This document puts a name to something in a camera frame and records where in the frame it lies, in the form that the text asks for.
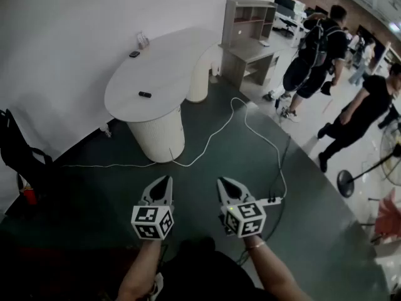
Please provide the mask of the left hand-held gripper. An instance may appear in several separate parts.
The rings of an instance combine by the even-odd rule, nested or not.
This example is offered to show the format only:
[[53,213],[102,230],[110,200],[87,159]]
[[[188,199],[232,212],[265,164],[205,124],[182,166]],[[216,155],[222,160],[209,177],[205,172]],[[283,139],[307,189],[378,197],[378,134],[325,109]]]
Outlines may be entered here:
[[[162,176],[149,184],[142,194],[142,200],[133,207],[131,225],[141,240],[164,240],[174,225],[171,201],[173,179]],[[146,200],[164,200],[150,203]]]

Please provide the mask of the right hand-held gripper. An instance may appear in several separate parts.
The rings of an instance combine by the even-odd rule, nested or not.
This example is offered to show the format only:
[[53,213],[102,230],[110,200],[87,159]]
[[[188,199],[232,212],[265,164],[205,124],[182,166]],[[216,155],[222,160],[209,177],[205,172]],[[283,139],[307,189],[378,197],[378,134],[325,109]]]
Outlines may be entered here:
[[229,177],[217,178],[221,202],[219,219],[227,236],[245,238],[262,232],[266,199],[256,200],[242,183]]

